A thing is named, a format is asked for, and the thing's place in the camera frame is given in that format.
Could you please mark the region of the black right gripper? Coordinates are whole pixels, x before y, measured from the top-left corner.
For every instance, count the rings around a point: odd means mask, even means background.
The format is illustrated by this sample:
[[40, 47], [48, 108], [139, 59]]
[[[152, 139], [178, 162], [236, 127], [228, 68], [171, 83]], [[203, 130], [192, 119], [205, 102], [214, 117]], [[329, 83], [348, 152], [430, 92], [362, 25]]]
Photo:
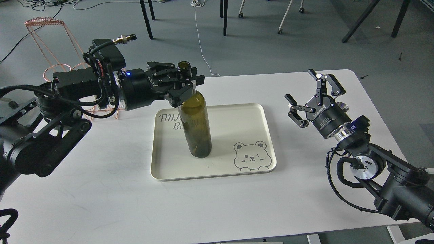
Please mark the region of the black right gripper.
[[[316, 94], [306, 103], [308, 106], [299, 106], [296, 100], [290, 95], [285, 94], [288, 100], [290, 117], [300, 128], [308, 126], [312, 122], [324, 139], [332, 137], [341, 125], [351, 122], [347, 114], [336, 104], [335, 97], [343, 95], [346, 90], [339, 83], [333, 74], [318, 74], [313, 69], [308, 69], [308, 74], [317, 82]], [[327, 83], [330, 84], [331, 94], [327, 93]], [[306, 118], [302, 119], [297, 111], [306, 112]]]

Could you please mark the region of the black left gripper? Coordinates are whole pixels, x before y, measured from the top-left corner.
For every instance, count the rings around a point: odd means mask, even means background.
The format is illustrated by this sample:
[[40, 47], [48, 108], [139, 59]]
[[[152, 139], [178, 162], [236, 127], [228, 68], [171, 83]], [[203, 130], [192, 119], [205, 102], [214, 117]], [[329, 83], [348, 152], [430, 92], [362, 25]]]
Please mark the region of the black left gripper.
[[118, 73], [121, 96], [126, 111], [149, 106], [155, 100], [166, 99], [177, 108], [191, 96], [197, 85], [204, 84], [204, 75], [197, 68], [180, 71], [172, 63], [147, 62], [148, 70], [140, 68]]

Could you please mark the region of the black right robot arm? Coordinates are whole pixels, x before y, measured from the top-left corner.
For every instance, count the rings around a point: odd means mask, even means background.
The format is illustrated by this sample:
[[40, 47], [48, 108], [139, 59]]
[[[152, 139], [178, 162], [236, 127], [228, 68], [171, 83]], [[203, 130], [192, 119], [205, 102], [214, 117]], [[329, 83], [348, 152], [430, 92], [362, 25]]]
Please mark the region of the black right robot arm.
[[[382, 214], [393, 220], [418, 219], [430, 230], [434, 227], [433, 190], [427, 187], [429, 174], [395, 156], [391, 150], [373, 144], [368, 132], [369, 119], [355, 120], [346, 114], [346, 104], [335, 98], [345, 89], [332, 74], [319, 74], [313, 69], [308, 74], [316, 80], [317, 88], [305, 105], [286, 94], [288, 117], [300, 128], [311, 122], [324, 139], [335, 138], [336, 147], [327, 152], [327, 179], [334, 193], [347, 205], [362, 212]], [[352, 188], [366, 189], [374, 197], [375, 210], [352, 204], [336, 189], [330, 166], [339, 155], [336, 174], [339, 181]]]

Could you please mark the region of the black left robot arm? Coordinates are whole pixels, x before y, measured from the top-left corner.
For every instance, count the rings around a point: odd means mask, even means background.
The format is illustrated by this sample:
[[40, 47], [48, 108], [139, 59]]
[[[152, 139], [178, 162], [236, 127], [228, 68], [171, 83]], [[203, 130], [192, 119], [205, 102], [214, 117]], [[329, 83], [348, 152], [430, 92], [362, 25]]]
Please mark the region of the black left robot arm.
[[178, 65], [148, 62], [147, 70], [125, 70], [117, 45], [136, 40], [135, 34], [96, 39], [82, 54], [88, 68], [55, 72], [42, 85], [11, 85], [34, 93], [27, 103], [1, 118], [1, 196], [21, 175], [46, 177], [75, 148], [92, 124], [83, 115], [107, 118], [121, 104], [126, 111], [167, 100], [177, 108], [191, 98], [205, 77], [189, 62]]

